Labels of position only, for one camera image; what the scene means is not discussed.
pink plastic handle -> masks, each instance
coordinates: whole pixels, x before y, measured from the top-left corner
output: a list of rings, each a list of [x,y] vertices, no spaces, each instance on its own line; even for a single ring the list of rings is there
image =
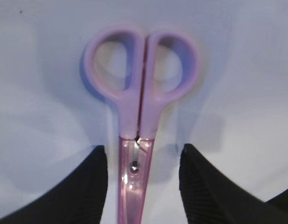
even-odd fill
[[[95,55],[99,46],[113,38],[132,44],[132,74],[128,89],[116,91],[108,87],[99,76]],[[143,35],[134,28],[114,27],[104,30],[87,45],[84,53],[84,69],[90,84],[102,95],[113,101],[119,110],[119,134],[122,138],[134,139],[137,136],[140,107],[140,91],[143,72],[145,41]]]
[[[183,74],[187,76],[175,90],[167,93],[159,92],[154,87],[154,72],[157,46],[162,41],[174,41],[178,49],[176,53],[183,64]],[[147,63],[145,83],[142,98],[142,111],[140,122],[140,137],[154,139],[161,112],[169,103],[183,97],[195,85],[200,72],[200,58],[197,47],[192,39],[180,32],[160,30],[153,33],[148,39]]]

white backdrop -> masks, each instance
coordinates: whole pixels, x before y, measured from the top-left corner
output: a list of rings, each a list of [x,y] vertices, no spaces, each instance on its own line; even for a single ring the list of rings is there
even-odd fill
[[[85,89],[80,58],[95,33],[124,21],[185,30],[204,64],[198,87],[162,116],[143,223],[187,223],[186,142],[262,200],[288,188],[288,0],[0,0],[0,217],[104,144],[101,223],[115,223],[118,115]]]

scissors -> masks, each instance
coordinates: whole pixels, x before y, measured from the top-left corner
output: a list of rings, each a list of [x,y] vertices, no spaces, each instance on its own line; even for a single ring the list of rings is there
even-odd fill
[[[94,63],[99,46],[119,39],[132,50],[131,81],[127,89],[109,87]],[[183,68],[183,81],[172,91],[158,91],[154,84],[158,45],[175,46]],[[90,83],[119,111],[118,224],[140,224],[155,136],[162,110],[183,97],[197,82],[200,59],[186,34],[158,30],[147,38],[136,28],[115,26],[98,33],[84,52],[84,70]]]

translucent pink blade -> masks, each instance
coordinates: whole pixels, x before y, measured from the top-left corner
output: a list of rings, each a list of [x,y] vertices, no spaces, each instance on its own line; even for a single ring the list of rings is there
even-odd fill
[[[135,140],[120,138],[119,143],[118,224],[140,224],[154,140],[140,140],[138,146]]]

black object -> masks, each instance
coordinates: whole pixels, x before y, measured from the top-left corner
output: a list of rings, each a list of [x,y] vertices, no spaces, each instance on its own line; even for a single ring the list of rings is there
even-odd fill
[[[97,146],[67,178],[0,224],[99,224],[107,180],[104,147]]]
[[[241,189],[191,144],[184,145],[179,180],[189,224],[288,224],[288,213]]]

